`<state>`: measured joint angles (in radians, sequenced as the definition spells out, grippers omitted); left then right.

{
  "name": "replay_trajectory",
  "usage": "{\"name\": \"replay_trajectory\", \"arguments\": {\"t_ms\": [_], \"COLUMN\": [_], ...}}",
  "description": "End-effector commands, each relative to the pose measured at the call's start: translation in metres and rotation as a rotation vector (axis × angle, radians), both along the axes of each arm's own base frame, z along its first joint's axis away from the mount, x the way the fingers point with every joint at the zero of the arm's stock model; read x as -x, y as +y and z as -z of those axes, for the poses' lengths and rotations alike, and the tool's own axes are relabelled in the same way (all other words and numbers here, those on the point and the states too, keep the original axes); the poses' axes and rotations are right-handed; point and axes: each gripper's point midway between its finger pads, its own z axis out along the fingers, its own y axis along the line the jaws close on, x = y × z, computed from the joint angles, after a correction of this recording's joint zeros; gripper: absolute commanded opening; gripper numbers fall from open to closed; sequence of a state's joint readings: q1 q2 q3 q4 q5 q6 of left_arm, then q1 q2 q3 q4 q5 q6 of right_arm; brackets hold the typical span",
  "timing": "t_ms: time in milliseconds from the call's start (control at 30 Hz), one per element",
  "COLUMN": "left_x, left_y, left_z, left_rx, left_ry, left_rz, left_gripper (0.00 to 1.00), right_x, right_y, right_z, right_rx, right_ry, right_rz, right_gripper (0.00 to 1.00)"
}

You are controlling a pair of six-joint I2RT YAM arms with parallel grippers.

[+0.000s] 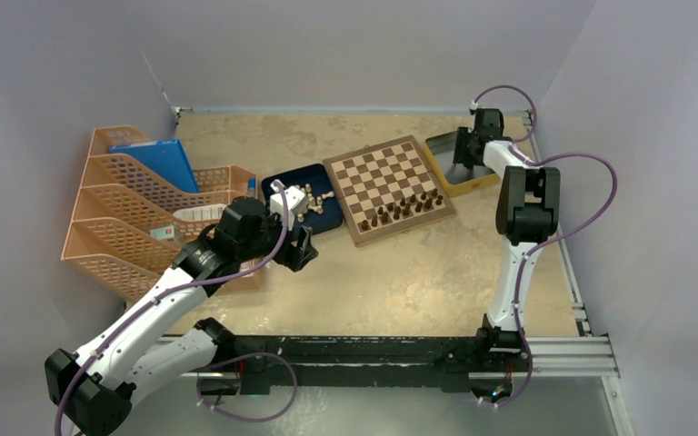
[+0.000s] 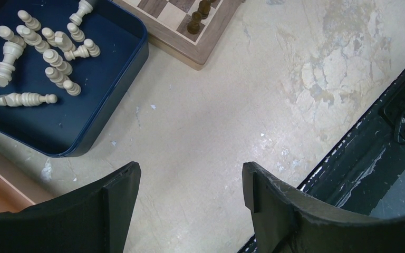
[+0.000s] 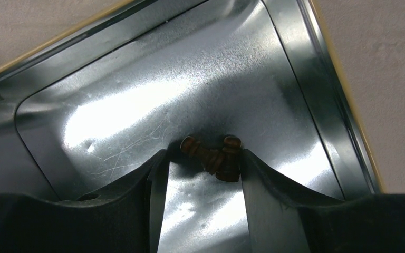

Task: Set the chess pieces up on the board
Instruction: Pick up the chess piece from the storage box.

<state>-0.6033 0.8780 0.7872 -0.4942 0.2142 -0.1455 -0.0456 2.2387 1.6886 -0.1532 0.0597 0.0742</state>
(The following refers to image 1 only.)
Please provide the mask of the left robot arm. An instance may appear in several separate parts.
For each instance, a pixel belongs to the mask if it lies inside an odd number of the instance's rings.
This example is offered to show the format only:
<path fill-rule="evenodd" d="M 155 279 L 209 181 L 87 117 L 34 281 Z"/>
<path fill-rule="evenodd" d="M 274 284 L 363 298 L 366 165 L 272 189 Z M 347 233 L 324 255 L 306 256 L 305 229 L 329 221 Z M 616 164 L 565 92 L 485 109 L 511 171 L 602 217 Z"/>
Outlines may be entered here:
<path fill-rule="evenodd" d="M 74 352 L 45 361 L 54 432 L 69 420 L 84 435 L 109 435 L 136 404 L 180 375 L 221 372 L 245 360 L 235 336 L 214 319 L 201 320 L 177 341 L 154 350 L 164 333 L 224 284 L 243 277 L 242 263 L 275 261 L 298 272 L 317 257 L 310 228 L 294 227 L 307 204 L 293 188 L 278 188 L 268 204 L 237 197 L 220 221 L 187 243 L 129 312 Z"/>

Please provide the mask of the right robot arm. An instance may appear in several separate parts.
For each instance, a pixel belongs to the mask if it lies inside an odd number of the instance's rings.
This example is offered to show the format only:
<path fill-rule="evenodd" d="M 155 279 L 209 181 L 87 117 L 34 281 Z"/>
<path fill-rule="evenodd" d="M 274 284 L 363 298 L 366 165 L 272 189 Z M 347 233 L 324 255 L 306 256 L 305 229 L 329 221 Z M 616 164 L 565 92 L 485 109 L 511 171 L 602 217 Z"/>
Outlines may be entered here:
<path fill-rule="evenodd" d="M 559 219 L 560 171 L 545 169 L 504 134 L 504 115 L 495 108 L 473 107 L 474 125 L 460 127 L 453 162 L 490 169 L 501 179 L 495 227 L 503 260 L 497 289 L 474 345 L 476 362 L 494 370 L 510 353 L 525 351 L 524 310 L 543 243 L 556 232 Z"/>

